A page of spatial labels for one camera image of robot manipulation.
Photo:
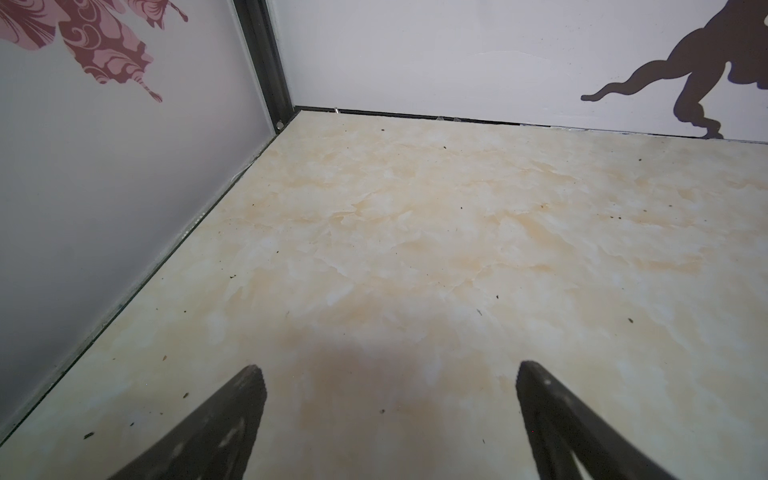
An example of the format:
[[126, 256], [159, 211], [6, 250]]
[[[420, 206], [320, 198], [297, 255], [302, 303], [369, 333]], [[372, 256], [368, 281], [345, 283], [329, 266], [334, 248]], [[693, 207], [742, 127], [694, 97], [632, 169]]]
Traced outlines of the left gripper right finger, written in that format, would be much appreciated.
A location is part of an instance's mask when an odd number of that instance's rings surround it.
[[671, 479], [541, 364], [520, 364], [516, 393], [541, 479]]

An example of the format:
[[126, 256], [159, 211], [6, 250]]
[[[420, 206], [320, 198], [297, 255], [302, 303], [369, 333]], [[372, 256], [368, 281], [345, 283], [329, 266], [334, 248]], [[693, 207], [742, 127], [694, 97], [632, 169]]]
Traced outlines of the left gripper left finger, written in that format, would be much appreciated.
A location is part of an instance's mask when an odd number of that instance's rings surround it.
[[267, 400], [261, 369], [248, 365], [114, 479], [241, 479]]

